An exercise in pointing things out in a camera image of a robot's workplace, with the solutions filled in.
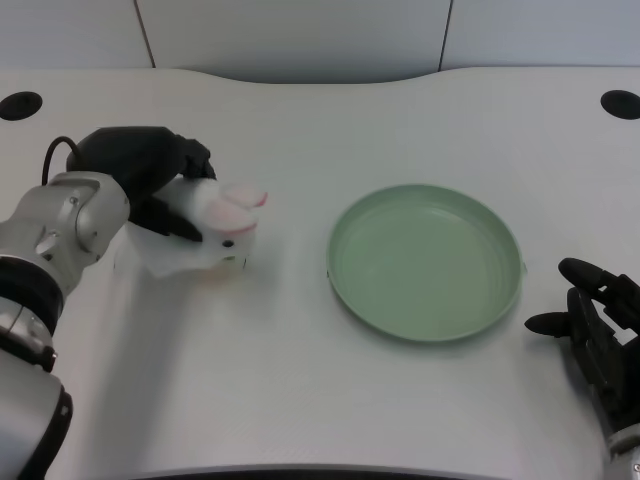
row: black cable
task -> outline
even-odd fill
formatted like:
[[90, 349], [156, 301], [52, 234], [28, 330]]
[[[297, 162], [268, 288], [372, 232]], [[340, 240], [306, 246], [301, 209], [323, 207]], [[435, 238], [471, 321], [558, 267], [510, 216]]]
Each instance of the black cable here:
[[69, 137], [56, 138], [53, 142], [51, 142], [51, 145], [49, 145], [47, 153], [44, 156], [44, 163], [42, 165], [42, 185], [46, 185], [49, 182], [49, 167], [51, 166], [51, 158], [53, 157], [53, 152], [55, 151], [56, 147], [61, 143], [66, 143], [67, 145], [69, 145], [73, 154], [82, 163], [82, 154], [80, 153], [80, 149], [73, 140], [71, 140]]

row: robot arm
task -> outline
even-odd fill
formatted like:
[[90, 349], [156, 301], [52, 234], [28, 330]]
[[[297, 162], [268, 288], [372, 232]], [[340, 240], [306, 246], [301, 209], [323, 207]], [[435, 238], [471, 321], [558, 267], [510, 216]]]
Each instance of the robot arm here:
[[75, 151], [70, 171], [0, 223], [0, 480], [44, 478], [66, 436], [73, 407], [49, 373], [52, 336], [83, 270], [127, 220], [198, 241], [152, 195], [178, 174], [215, 178], [206, 148], [161, 127], [101, 129]]
[[72, 405], [48, 374], [52, 335], [129, 210], [109, 175], [69, 172], [28, 191], [0, 223], [0, 478], [43, 477], [64, 439]]
[[573, 284], [567, 312], [531, 317], [526, 327], [541, 335], [567, 337], [582, 374], [606, 421], [611, 461], [605, 480], [640, 479], [640, 336], [620, 344], [593, 302], [623, 329], [640, 335], [640, 286], [590, 263], [565, 258], [560, 273]]

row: stuffed bunny toy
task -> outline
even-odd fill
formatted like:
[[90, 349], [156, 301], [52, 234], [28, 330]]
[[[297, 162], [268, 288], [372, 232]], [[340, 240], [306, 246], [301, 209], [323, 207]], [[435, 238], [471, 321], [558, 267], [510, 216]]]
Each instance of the stuffed bunny toy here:
[[154, 196], [202, 234], [202, 242], [193, 242], [127, 224], [135, 250], [156, 277], [209, 269], [230, 259], [244, 263], [258, 225], [253, 210], [267, 200], [265, 192], [249, 185], [221, 185], [210, 178], [176, 178]]

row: pink ear lining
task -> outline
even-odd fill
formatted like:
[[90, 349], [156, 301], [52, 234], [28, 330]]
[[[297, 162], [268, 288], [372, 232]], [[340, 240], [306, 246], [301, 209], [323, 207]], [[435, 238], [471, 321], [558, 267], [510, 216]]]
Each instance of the pink ear lining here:
[[267, 194], [251, 185], [230, 184], [222, 187], [222, 196], [243, 208], [261, 207], [267, 201]]
[[247, 232], [258, 223], [248, 210], [220, 198], [209, 203], [203, 220], [213, 230], [225, 234]]
[[268, 196], [269, 196], [269, 194], [267, 192], [264, 192], [264, 197], [262, 197], [262, 200], [260, 200], [258, 203], [256, 203], [256, 207], [261, 207], [265, 203], [267, 203], [267, 197]]
[[220, 233], [224, 233], [225, 235], [240, 235], [242, 233], [250, 232], [258, 226], [258, 223], [254, 223], [246, 228], [241, 228], [239, 230], [220, 230]]

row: white table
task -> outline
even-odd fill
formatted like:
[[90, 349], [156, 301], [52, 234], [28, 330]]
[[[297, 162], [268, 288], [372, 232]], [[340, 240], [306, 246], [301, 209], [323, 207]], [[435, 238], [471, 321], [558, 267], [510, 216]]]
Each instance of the white table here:
[[[269, 464], [350, 464], [460, 477], [597, 479], [604, 441], [560, 343], [524, 321], [563, 310], [557, 263], [640, 279], [640, 121], [600, 107], [640, 69], [468, 69], [377, 85], [257, 85], [186, 71], [0, 73], [0, 214], [39, 180], [58, 135], [166, 125], [213, 152], [220, 178], [269, 191], [241, 275], [152, 280], [123, 232], [60, 320], [54, 373], [75, 416], [48, 478], [127, 478]], [[60, 148], [54, 173], [67, 152]], [[446, 346], [352, 319], [332, 295], [337, 216], [380, 187], [468, 193], [517, 236], [513, 315]]]

